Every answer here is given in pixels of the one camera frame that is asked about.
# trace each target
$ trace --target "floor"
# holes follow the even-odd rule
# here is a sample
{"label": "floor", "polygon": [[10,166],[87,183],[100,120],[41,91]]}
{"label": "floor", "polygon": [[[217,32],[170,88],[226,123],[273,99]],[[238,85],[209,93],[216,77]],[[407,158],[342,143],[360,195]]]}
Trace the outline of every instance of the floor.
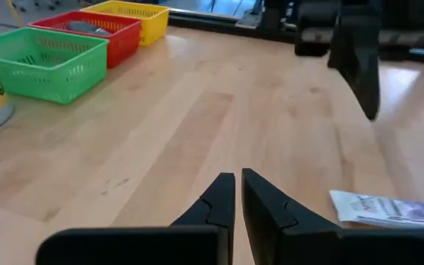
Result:
{"label": "floor", "polygon": [[[62,5],[55,11],[46,7],[37,8],[29,6],[25,13],[18,12],[24,24],[48,18],[56,14],[70,10],[78,10],[80,6],[76,0],[62,0]],[[245,10],[249,10],[254,5],[254,0],[166,0],[161,3],[163,6],[184,10],[200,12],[212,12],[221,15],[232,15],[242,17]],[[6,0],[0,0],[0,34],[15,29],[17,26],[7,7]]]}

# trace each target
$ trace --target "black cable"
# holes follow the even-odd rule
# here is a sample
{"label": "black cable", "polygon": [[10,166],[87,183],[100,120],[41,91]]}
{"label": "black cable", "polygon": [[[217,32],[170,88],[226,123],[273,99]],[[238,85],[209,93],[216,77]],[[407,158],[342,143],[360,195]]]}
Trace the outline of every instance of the black cable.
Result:
{"label": "black cable", "polygon": [[215,0],[212,0],[212,8],[211,8],[211,13],[213,13],[213,8],[215,7]]}
{"label": "black cable", "polygon": [[243,0],[240,0],[240,2],[238,3],[238,6],[236,6],[235,12],[233,12],[233,16],[235,16],[236,12],[239,10],[242,2]]}

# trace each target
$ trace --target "wooden table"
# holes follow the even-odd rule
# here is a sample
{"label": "wooden table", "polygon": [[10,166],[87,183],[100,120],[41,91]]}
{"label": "wooden table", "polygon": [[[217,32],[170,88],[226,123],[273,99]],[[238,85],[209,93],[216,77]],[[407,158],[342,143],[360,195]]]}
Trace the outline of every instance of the wooden table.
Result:
{"label": "wooden table", "polygon": [[[381,66],[371,124],[326,60],[172,27],[70,106],[13,97],[0,264],[31,264],[67,227],[168,225],[218,173],[240,187],[243,167],[333,222],[330,189],[424,201],[424,66]],[[252,264],[236,199],[234,264]]]}

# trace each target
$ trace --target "yellow basket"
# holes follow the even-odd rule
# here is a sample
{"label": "yellow basket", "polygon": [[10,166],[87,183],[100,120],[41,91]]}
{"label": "yellow basket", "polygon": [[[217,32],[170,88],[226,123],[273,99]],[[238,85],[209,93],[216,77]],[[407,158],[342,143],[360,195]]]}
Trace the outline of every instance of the yellow basket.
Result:
{"label": "yellow basket", "polygon": [[107,13],[141,19],[140,44],[150,46],[166,34],[168,26],[168,7],[151,4],[130,3],[125,1],[106,1],[81,9],[84,12]]}

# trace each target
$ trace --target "mesh basket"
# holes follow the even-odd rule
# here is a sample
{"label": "mesh basket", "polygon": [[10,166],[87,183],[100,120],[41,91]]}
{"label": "mesh basket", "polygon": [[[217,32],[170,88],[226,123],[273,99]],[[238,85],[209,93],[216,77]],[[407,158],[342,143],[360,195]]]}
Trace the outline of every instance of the mesh basket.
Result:
{"label": "mesh basket", "polygon": [[107,13],[141,19],[142,46],[150,46],[166,34],[169,8],[151,4],[129,3],[125,1],[106,1],[101,4],[86,7],[81,11]]}
{"label": "mesh basket", "polygon": [[[84,21],[93,24],[107,30],[111,35],[102,36],[72,31],[68,29],[68,24],[71,21]],[[107,67],[113,68],[137,52],[140,41],[141,21],[135,18],[123,18],[117,15],[73,11],[34,22],[30,26],[38,29],[57,30],[108,39]]]}
{"label": "mesh basket", "polygon": [[108,40],[22,28],[0,35],[0,83],[10,93],[67,104],[104,79]]}

